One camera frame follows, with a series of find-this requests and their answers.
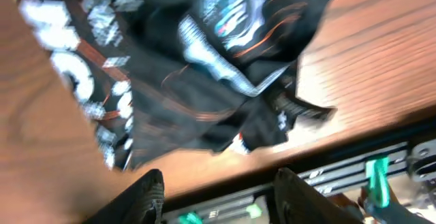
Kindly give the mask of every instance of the wooden table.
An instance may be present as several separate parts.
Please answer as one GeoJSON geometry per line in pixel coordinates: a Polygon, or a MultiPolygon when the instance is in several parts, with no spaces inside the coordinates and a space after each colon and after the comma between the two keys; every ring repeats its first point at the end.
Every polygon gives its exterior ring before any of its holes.
{"type": "Polygon", "coordinates": [[[302,98],[339,109],[316,142],[296,129],[290,143],[248,156],[180,150],[137,172],[111,172],[16,5],[1,7],[0,223],[80,222],[154,167],[167,196],[182,195],[436,105],[436,0],[334,0],[305,52],[298,87],[302,98]]]}

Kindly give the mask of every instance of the green object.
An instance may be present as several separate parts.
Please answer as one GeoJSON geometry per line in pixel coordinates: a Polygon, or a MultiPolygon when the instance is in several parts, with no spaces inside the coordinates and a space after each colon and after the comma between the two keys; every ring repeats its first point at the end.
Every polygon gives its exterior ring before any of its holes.
{"type": "Polygon", "coordinates": [[[388,173],[389,158],[380,157],[367,161],[366,173],[369,179],[367,186],[369,199],[380,208],[389,205],[389,184],[386,174],[388,173]]]}
{"type": "Polygon", "coordinates": [[[247,206],[245,210],[249,213],[251,219],[258,218],[262,215],[262,210],[257,204],[247,206]]]}
{"type": "Polygon", "coordinates": [[[178,217],[181,224],[202,224],[201,218],[194,212],[190,212],[178,217]]]}

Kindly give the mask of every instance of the crumpled black cloth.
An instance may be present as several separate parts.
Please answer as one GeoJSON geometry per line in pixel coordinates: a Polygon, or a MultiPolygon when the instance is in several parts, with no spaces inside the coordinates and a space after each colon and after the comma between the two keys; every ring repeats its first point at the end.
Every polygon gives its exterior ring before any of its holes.
{"type": "Polygon", "coordinates": [[[279,97],[274,87],[283,81],[257,97],[236,92],[203,66],[186,62],[177,27],[190,15],[210,45],[257,85],[296,62],[330,0],[264,0],[258,9],[247,4],[241,24],[249,24],[250,10],[264,22],[246,44],[230,47],[232,39],[222,34],[229,26],[214,29],[199,13],[201,1],[17,0],[85,114],[97,122],[96,138],[110,167],[137,168],[177,148],[219,152],[241,131],[250,150],[287,140],[277,126],[277,115],[286,107],[274,106],[279,97]],[[47,11],[47,6],[56,9],[47,11]],[[68,20],[59,23],[59,12],[68,20]],[[77,43],[66,37],[45,40],[57,36],[54,32],[75,35],[77,43]],[[64,59],[75,60],[81,69],[65,66],[64,59]]]}

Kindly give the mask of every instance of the wood grain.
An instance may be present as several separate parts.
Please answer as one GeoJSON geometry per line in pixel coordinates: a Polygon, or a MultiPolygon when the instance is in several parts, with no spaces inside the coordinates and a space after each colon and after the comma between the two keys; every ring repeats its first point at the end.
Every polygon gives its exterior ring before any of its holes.
{"type": "Polygon", "coordinates": [[[298,87],[303,99],[338,107],[331,123],[316,133],[298,127],[289,143],[248,156],[179,150],[137,172],[111,172],[16,5],[1,6],[0,223],[78,223],[154,167],[175,197],[436,105],[436,0],[334,0],[298,87]]]}

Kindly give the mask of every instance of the teal and white graphic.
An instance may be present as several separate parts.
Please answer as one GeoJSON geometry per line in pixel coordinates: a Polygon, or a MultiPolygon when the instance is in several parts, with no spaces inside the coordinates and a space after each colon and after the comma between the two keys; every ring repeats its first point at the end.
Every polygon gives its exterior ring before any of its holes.
{"type": "Polygon", "coordinates": [[[200,17],[226,49],[244,46],[264,24],[265,0],[200,0],[200,17]]]}

